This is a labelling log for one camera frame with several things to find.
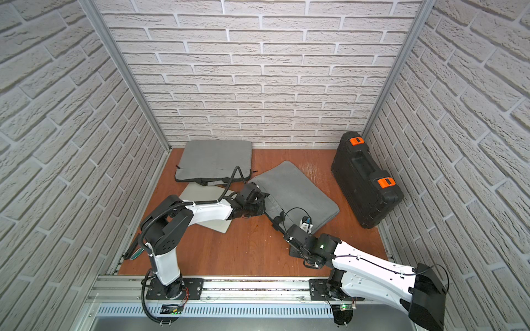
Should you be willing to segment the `silver apple laptop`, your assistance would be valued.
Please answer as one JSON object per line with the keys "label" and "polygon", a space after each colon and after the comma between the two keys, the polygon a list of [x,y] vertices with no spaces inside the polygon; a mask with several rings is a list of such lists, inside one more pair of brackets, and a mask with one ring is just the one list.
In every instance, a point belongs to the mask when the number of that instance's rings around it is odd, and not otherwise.
{"label": "silver apple laptop", "polygon": [[[189,201],[210,201],[216,200],[223,191],[224,189],[219,186],[201,186],[197,183],[189,183],[179,198]],[[231,220],[212,220],[200,223],[200,226],[224,234],[229,229],[231,222]]]}

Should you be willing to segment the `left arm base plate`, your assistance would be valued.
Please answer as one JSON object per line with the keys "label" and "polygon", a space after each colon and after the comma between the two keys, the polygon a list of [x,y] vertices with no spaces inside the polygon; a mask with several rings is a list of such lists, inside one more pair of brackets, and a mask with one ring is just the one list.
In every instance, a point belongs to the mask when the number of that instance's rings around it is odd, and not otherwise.
{"label": "left arm base plate", "polygon": [[163,285],[158,278],[153,278],[147,285],[147,300],[199,300],[205,279],[183,278],[170,285]]}

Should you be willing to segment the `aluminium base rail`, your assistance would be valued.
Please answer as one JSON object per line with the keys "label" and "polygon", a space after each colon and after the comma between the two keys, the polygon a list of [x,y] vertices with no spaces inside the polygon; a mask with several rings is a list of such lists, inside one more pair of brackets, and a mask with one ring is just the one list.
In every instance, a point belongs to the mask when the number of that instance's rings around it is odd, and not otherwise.
{"label": "aluminium base rail", "polygon": [[[397,290],[390,290],[367,279],[346,276],[342,290],[351,297],[363,297],[360,303],[381,303],[403,309],[400,299],[410,301],[409,286],[403,288],[404,294]],[[207,277],[191,276],[184,278],[205,279],[199,300],[189,300],[189,303],[242,303],[242,304],[317,304],[329,302],[332,304],[357,303],[359,301],[312,301],[309,293],[310,279],[326,279],[322,277]],[[89,291],[89,302],[125,302],[140,303],[142,276],[100,276]],[[147,300],[146,303],[179,303],[180,300]]]}

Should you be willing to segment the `black plastic tool case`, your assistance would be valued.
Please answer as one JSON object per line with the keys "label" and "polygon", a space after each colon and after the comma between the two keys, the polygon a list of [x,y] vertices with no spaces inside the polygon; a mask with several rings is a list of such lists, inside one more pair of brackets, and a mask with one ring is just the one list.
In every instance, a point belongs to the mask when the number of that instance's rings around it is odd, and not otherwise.
{"label": "black plastic tool case", "polygon": [[363,228],[376,227],[404,198],[395,179],[376,164],[356,131],[342,135],[331,171]]}

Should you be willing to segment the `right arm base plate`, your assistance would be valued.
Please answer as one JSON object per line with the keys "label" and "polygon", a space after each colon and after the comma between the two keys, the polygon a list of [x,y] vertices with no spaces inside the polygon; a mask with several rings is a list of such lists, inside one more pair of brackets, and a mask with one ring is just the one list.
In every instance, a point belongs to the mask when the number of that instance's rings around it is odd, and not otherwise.
{"label": "right arm base plate", "polygon": [[363,297],[351,297],[341,289],[328,285],[328,279],[310,279],[309,293],[312,301],[364,301]]}

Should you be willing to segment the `grey zippered laptop bag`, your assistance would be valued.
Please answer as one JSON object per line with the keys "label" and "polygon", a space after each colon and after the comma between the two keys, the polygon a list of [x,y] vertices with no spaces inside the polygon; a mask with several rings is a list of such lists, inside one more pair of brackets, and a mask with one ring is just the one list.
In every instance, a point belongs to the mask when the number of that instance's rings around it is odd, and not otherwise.
{"label": "grey zippered laptop bag", "polygon": [[251,178],[253,144],[240,140],[192,140],[184,148],[175,172],[177,182],[203,186]]}

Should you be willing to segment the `grey laptop sleeve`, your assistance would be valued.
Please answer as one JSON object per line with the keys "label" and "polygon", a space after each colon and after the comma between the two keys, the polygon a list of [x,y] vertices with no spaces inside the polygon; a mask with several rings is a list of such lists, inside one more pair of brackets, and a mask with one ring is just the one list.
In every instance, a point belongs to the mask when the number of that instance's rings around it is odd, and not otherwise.
{"label": "grey laptop sleeve", "polygon": [[282,162],[251,181],[269,194],[265,199],[265,215],[274,219],[284,211],[286,228],[293,224],[298,226],[301,219],[309,215],[313,224],[311,231],[316,233],[340,211],[338,205],[290,161]]}

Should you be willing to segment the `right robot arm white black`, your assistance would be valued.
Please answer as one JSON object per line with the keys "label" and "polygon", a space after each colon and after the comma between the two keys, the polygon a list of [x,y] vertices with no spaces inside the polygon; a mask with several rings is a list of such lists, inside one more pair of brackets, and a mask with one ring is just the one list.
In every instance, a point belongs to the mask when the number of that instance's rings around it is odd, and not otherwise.
{"label": "right robot arm white black", "polygon": [[405,313],[426,330],[443,330],[448,290],[433,267],[404,266],[380,259],[329,234],[316,237],[298,226],[282,231],[284,240],[310,269],[331,269],[326,281],[311,281],[313,297],[333,306],[337,324],[352,319],[357,299],[368,299]]}

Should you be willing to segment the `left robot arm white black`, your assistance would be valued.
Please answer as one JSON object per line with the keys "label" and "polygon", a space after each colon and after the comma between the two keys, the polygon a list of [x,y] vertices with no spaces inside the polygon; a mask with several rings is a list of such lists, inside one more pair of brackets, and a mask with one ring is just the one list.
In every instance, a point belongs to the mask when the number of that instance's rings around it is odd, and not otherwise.
{"label": "left robot arm white black", "polygon": [[138,244],[147,252],[157,281],[167,299],[176,299],[184,288],[176,248],[189,226],[208,221],[228,221],[265,213],[267,193],[237,193],[221,200],[188,201],[173,194],[143,221]]}

